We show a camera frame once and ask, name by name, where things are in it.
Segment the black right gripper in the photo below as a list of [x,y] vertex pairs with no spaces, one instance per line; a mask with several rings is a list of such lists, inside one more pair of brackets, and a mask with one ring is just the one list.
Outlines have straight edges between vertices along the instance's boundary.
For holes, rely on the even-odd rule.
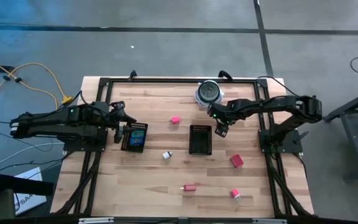
[[220,123],[216,125],[214,133],[222,138],[225,138],[229,130],[227,125],[231,125],[233,120],[229,118],[224,111],[221,111],[215,107],[210,108],[210,117]]

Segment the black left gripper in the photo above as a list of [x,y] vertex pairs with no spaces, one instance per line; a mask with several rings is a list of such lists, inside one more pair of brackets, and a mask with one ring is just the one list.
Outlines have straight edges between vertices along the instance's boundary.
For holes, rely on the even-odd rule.
[[125,133],[130,131],[130,127],[120,126],[119,123],[136,123],[137,120],[124,112],[125,103],[123,101],[116,101],[104,106],[104,127],[116,128],[114,134],[114,142],[120,143]]

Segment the black aluminium table frame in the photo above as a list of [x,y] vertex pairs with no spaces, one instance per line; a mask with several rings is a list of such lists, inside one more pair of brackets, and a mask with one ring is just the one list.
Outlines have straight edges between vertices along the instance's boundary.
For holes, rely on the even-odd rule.
[[[148,124],[144,151],[124,152],[108,139],[101,156],[92,215],[114,217],[273,217],[265,157],[257,132],[261,120],[251,116],[231,126],[227,136],[213,135],[210,156],[189,154],[192,124],[215,126],[194,100],[198,81],[114,83],[113,101],[123,101],[126,113]],[[171,117],[180,122],[172,124]],[[164,152],[173,152],[164,159]],[[230,157],[244,161],[235,168]],[[195,191],[180,189],[195,184]],[[231,197],[237,189],[240,201]]]

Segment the white printed box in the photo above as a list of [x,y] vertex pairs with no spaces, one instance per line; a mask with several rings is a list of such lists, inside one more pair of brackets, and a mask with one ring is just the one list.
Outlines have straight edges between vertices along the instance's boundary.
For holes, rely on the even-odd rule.
[[[40,167],[33,168],[26,172],[16,175],[21,179],[30,179],[42,181],[42,174],[40,173]],[[14,192],[14,208],[15,215],[18,216],[32,208],[35,208],[47,201],[46,196],[34,195],[34,194],[17,194]]]

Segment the black flat bar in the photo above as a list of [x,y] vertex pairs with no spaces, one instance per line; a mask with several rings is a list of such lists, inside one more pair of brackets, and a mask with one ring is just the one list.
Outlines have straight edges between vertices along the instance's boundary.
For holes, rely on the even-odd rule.
[[10,175],[0,174],[0,189],[11,189],[18,194],[33,194],[50,196],[55,184],[40,180],[22,179]]

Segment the black plastic slotted basket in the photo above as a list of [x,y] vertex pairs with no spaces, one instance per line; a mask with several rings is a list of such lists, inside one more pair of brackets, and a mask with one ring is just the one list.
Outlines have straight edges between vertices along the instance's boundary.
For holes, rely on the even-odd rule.
[[210,156],[212,154],[211,126],[190,126],[189,154],[199,156]]
[[[127,123],[127,127],[130,127],[132,129],[128,133],[125,133],[125,135],[123,136],[121,150],[127,151],[127,152],[143,153],[146,135],[147,135],[148,124],[147,123]],[[144,145],[141,145],[141,146],[131,146],[130,145],[131,133],[135,130],[143,130],[144,131],[144,137],[143,137]]]

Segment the crimson square charger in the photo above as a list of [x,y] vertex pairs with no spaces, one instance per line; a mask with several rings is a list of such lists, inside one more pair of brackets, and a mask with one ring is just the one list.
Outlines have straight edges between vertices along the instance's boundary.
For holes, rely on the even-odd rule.
[[241,168],[244,165],[244,161],[239,154],[235,154],[230,157],[230,162],[235,168]]

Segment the silver metal bracket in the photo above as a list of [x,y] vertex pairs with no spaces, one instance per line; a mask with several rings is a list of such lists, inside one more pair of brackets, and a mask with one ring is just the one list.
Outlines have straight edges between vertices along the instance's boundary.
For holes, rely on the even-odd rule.
[[89,217],[80,218],[78,224],[112,224],[114,217]]
[[252,224],[288,224],[287,220],[275,218],[253,218]]

